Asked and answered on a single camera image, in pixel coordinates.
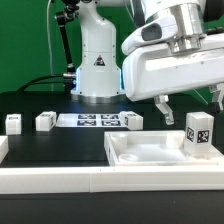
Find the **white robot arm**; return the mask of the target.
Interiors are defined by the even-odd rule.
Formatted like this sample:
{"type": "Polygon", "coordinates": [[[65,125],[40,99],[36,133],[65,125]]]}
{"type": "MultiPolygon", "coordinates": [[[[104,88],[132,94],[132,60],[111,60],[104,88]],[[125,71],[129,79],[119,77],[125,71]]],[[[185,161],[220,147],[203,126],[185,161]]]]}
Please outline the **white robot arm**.
{"type": "Polygon", "coordinates": [[[174,123],[167,105],[173,93],[208,87],[212,106],[224,99],[224,30],[204,23],[224,15],[224,0],[64,0],[65,18],[77,17],[82,63],[72,94],[88,102],[108,102],[124,93],[130,100],[152,98],[174,123]],[[100,17],[99,6],[129,6],[135,31],[122,43],[126,55],[116,66],[116,29],[100,17]]]}

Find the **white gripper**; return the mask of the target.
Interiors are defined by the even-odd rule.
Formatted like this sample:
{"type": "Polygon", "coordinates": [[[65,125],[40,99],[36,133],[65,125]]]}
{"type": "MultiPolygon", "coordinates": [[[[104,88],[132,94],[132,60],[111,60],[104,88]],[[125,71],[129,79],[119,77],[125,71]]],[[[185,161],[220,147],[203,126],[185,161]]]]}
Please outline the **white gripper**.
{"type": "Polygon", "coordinates": [[[205,47],[177,55],[170,53],[167,44],[141,47],[125,59],[123,78],[130,100],[155,97],[155,105],[167,125],[174,124],[173,111],[167,104],[167,95],[173,93],[210,86],[211,109],[220,113],[224,99],[224,47],[205,47]]]}

